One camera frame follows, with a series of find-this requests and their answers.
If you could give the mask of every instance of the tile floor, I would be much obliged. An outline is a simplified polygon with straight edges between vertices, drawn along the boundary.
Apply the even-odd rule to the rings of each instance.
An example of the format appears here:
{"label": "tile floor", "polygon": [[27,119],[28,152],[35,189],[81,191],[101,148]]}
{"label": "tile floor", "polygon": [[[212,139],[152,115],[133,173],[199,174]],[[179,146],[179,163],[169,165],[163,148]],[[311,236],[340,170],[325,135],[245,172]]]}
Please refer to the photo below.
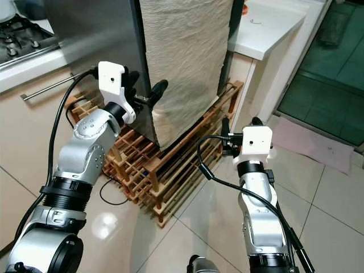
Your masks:
{"label": "tile floor", "polygon": [[[364,142],[363,16],[363,5],[332,1],[279,105],[282,113],[356,146]],[[333,40],[342,36],[341,42],[325,46],[323,35]]]}
{"label": "tile floor", "polygon": [[[347,177],[278,147],[269,159],[282,211],[319,273],[363,272],[362,165],[363,157],[355,155]],[[215,174],[231,183],[238,181],[228,158],[219,162]],[[160,229],[130,202],[121,206],[102,202],[98,190],[105,181],[99,179],[87,207],[79,272],[185,272],[192,254],[213,260],[221,272],[249,272],[237,192],[203,181]],[[112,202],[124,198],[113,184],[105,188],[104,196]]]}

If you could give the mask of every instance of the insulation blanket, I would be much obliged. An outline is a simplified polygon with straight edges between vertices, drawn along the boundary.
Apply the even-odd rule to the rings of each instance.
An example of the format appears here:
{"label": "insulation blanket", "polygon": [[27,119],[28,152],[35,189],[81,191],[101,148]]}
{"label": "insulation blanket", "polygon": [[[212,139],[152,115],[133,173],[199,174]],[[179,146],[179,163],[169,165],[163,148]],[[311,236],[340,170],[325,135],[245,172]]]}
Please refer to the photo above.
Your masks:
{"label": "insulation blanket", "polygon": [[160,148],[217,99],[233,0],[140,0],[151,85],[169,82],[152,116]]}

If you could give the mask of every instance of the kitchen cabinet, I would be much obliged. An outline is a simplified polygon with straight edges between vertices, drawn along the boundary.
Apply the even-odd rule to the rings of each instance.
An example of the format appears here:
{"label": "kitchen cabinet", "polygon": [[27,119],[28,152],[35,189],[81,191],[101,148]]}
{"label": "kitchen cabinet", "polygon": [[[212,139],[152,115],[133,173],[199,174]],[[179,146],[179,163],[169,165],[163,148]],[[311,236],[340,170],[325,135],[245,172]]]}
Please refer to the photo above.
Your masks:
{"label": "kitchen cabinet", "polygon": [[253,61],[238,100],[232,129],[239,127],[240,130],[255,115],[263,122],[269,119],[309,39],[322,9],[321,2],[247,2],[248,13],[241,17],[236,42],[231,46],[235,53]]}
{"label": "kitchen cabinet", "polygon": [[253,59],[238,53],[234,53],[230,66],[230,82],[246,82]]}
{"label": "kitchen cabinet", "polygon": [[35,196],[0,168],[0,250],[15,235],[18,223]]}
{"label": "kitchen cabinet", "polygon": [[[27,102],[20,95],[32,94],[69,76],[69,68],[63,68],[0,94],[0,166],[35,195],[46,182],[48,145],[55,114],[71,82]],[[72,129],[63,113],[56,135],[54,167],[61,147],[71,136]]]}

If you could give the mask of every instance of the stove burner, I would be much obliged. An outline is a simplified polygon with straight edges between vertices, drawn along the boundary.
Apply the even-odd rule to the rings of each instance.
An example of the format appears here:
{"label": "stove burner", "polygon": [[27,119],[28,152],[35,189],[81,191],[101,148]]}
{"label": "stove burner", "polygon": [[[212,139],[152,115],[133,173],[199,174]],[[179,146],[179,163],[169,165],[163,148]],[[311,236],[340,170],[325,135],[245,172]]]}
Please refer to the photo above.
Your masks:
{"label": "stove burner", "polygon": [[32,48],[38,48],[40,47],[40,44],[37,41],[31,41]]}
{"label": "stove burner", "polygon": [[18,14],[0,23],[0,69],[58,47],[52,33]]}
{"label": "stove burner", "polygon": [[9,56],[15,56],[18,54],[18,51],[16,51],[15,48],[12,48],[12,47],[6,47],[7,49],[7,53]]}
{"label": "stove burner", "polygon": [[7,37],[4,38],[4,43],[6,43],[6,44],[10,44],[10,43],[13,43],[13,42],[14,42],[14,40],[10,36],[7,36]]}

